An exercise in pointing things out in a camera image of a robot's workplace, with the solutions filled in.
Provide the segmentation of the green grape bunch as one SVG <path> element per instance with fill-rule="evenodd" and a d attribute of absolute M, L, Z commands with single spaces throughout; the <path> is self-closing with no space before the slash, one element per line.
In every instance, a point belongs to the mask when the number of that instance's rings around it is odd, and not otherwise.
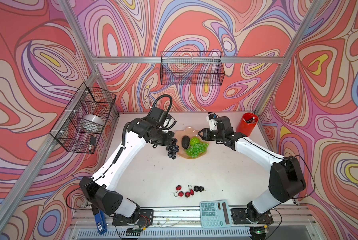
<path fill-rule="evenodd" d="M 209 144 L 200 142 L 198 144 L 195 144 L 193 146 L 190 146 L 187 150 L 185 150 L 185 153 L 193 159 L 198 158 L 200 155 L 206 153 L 207 148 Z"/>

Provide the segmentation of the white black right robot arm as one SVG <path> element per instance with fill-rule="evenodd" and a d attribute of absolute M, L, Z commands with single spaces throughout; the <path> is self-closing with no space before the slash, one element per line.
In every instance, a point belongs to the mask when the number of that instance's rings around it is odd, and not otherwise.
<path fill-rule="evenodd" d="M 215 141 L 233 151 L 244 154 L 269 172 L 268 188 L 258 198 L 249 202 L 246 217 L 249 221 L 264 215 L 272 208 L 287 202 L 306 189 L 300 162 L 294 156 L 285 157 L 265 149 L 246 135 L 234 131 L 230 119 L 209 112 L 209 128 L 197 134 L 204 141 Z"/>

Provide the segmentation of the black berries pair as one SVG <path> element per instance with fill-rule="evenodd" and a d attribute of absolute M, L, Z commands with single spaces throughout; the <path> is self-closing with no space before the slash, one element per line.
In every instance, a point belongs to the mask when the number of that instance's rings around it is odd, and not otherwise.
<path fill-rule="evenodd" d="M 194 186 L 193 190 L 195 192 L 205 192 L 205 188 L 203 186 Z"/>

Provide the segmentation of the pink scalloped fruit bowl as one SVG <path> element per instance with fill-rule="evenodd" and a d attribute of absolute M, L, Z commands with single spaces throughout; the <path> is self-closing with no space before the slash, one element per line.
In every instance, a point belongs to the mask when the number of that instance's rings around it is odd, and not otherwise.
<path fill-rule="evenodd" d="M 203 141 L 197 134 L 198 130 L 191 127 L 175 132 L 175 138 L 179 146 L 178 156 L 185 159 L 197 159 L 207 153 L 209 144 Z"/>

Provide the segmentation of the dark avocado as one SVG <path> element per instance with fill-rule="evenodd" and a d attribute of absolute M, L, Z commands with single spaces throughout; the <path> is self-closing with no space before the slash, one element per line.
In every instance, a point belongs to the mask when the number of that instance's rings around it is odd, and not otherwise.
<path fill-rule="evenodd" d="M 183 149 L 187 150 L 190 147 L 190 137 L 183 136 L 181 139 L 181 145 Z"/>

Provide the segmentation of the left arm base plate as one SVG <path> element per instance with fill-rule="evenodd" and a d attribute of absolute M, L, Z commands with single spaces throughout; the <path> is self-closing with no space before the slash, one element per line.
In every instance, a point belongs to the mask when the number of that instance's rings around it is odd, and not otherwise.
<path fill-rule="evenodd" d="M 129 218 L 116 214 L 113 218 L 113 226 L 148 227 L 152 225 L 154 217 L 153 209 L 137 209 Z"/>

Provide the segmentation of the black grape bunch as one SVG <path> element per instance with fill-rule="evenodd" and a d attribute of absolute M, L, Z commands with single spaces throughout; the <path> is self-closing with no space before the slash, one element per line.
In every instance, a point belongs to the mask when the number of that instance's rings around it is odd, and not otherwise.
<path fill-rule="evenodd" d="M 168 151 L 168 157 L 172 160 L 177 158 L 177 153 L 179 152 L 179 146 L 177 145 L 178 140 L 174 138 L 169 146 L 166 147 Z"/>

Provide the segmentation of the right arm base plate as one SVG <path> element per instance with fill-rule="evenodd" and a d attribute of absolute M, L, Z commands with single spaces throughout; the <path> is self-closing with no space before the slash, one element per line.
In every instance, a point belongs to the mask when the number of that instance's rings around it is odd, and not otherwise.
<path fill-rule="evenodd" d="M 270 211 L 263 214 L 257 213 L 254 209 L 250 208 L 232 208 L 231 210 L 232 221 L 235 225 L 272 225 L 274 220 Z"/>

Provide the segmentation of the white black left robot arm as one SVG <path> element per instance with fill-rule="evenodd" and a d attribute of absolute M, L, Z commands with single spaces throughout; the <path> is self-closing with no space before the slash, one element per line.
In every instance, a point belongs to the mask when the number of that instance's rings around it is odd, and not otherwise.
<path fill-rule="evenodd" d="M 140 206 L 116 192 L 116 187 L 131 161 L 147 144 L 165 147 L 168 157 L 176 159 L 179 146 L 171 130 L 177 122 L 170 115 L 172 105 L 172 96 L 161 95 L 145 117 L 127 122 L 115 152 L 92 177 L 81 179 L 80 188 L 92 207 L 108 216 L 121 215 L 133 223 L 138 220 Z"/>

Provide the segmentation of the green bumpy round fruit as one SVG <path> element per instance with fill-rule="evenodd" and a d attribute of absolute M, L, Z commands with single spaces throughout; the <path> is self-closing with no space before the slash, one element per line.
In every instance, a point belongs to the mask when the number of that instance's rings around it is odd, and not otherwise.
<path fill-rule="evenodd" d="M 200 143 L 201 143 L 201 141 L 200 141 L 200 139 L 198 137 L 193 137 L 193 138 L 190 139 L 189 145 L 191 147 L 193 147 L 193 146 L 196 146 L 196 145 L 198 145 Z"/>

